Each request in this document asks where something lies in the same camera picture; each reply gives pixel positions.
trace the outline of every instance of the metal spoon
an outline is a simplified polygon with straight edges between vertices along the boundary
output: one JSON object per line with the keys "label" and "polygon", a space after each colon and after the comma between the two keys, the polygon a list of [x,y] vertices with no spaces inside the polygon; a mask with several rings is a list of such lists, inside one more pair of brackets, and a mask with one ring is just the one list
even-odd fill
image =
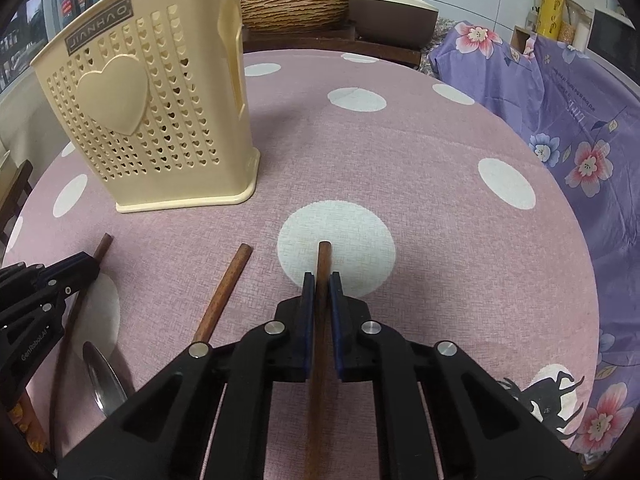
{"label": "metal spoon", "polygon": [[82,358],[94,387],[95,402],[104,415],[109,416],[127,400],[127,394],[107,359],[90,341],[82,345]]}

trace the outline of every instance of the heart emblem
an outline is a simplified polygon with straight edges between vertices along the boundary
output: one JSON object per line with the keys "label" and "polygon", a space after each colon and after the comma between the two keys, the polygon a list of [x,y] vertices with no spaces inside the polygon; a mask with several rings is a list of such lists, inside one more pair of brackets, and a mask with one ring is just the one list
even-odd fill
{"label": "heart emblem", "polygon": [[101,71],[84,74],[78,81],[76,100],[94,121],[124,136],[136,131],[145,113],[148,78],[134,56],[120,54]]}

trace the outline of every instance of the flower print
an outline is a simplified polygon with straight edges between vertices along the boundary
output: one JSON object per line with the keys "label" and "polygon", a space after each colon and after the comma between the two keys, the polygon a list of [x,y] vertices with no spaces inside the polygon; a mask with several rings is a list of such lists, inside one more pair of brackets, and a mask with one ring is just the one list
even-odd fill
{"label": "flower print", "polygon": [[578,144],[575,150],[575,168],[564,178],[569,187],[582,186],[589,198],[600,192],[600,181],[613,174],[613,164],[607,158],[609,143],[600,139],[592,148],[588,142]]}
{"label": "flower print", "polygon": [[558,46],[563,49],[562,59],[564,59],[565,63],[571,64],[572,62],[574,62],[576,56],[581,58],[589,57],[577,50],[573,45],[563,43],[562,41],[558,41]]}
{"label": "flower print", "polygon": [[612,384],[595,408],[587,408],[578,435],[571,449],[578,453],[609,451],[634,414],[630,406],[622,408],[626,400],[626,384]]}
{"label": "flower print", "polygon": [[513,59],[516,63],[520,61],[520,53],[514,49],[512,46],[509,47],[511,49],[511,59]]}
{"label": "flower print", "polygon": [[536,154],[545,168],[552,168],[560,160],[560,137],[551,139],[547,134],[537,134],[529,137],[529,147]]}
{"label": "flower print", "polygon": [[598,364],[602,362],[602,353],[609,350],[613,343],[616,342],[615,336],[612,334],[605,334],[604,331],[600,329],[600,342],[598,343]]}
{"label": "flower print", "polygon": [[494,43],[502,44],[500,36],[488,28],[460,22],[456,25],[456,31],[460,34],[456,40],[456,49],[462,54],[480,49],[480,52],[489,59],[494,53]]}
{"label": "flower print", "polygon": [[533,53],[533,47],[536,44],[536,36],[530,36],[525,43],[524,52],[522,53],[522,57],[528,59],[529,61],[533,61],[536,59],[535,54]]}

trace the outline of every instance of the black horse figure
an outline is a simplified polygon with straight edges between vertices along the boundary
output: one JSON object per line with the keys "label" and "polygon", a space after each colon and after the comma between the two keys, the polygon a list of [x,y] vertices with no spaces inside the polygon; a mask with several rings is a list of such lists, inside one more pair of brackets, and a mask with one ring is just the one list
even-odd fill
{"label": "black horse figure", "polygon": [[558,372],[557,379],[554,380],[551,377],[546,377],[522,391],[511,379],[504,378],[503,381],[498,382],[517,401],[527,408],[530,413],[534,412],[535,406],[537,405],[540,409],[540,415],[542,416],[542,424],[549,428],[558,439],[566,440],[574,436],[575,431],[571,434],[564,434],[560,430],[564,430],[564,428],[578,416],[584,407],[584,403],[580,405],[580,408],[578,408],[573,415],[567,420],[564,420],[564,418],[560,416],[560,411],[562,410],[561,399],[563,395],[571,393],[580,386],[584,382],[584,377],[577,383],[566,388],[560,387],[562,379],[569,379],[572,383],[574,382],[574,378],[570,374],[562,371]]}

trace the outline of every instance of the plastic basket base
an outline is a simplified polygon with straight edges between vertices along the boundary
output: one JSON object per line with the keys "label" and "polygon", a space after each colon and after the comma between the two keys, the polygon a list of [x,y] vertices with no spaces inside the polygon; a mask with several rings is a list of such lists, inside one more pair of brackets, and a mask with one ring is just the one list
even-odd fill
{"label": "plastic basket base", "polygon": [[258,175],[258,163],[260,152],[253,148],[254,156],[251,167],[251,182],[247,188],[237,194],[229,196],[205,196],[200,198],[184,198],[180,200],[162,200],[161,202],[148,202],[143,204],[120,205],[116,202],[116,211],[119,213],[135,213],[140,211],[158,211],[161,209],[178,209],[181,207],[196,207],[203,205],[230,205],[239,204],[248,200],[255,191],[255,182]]}

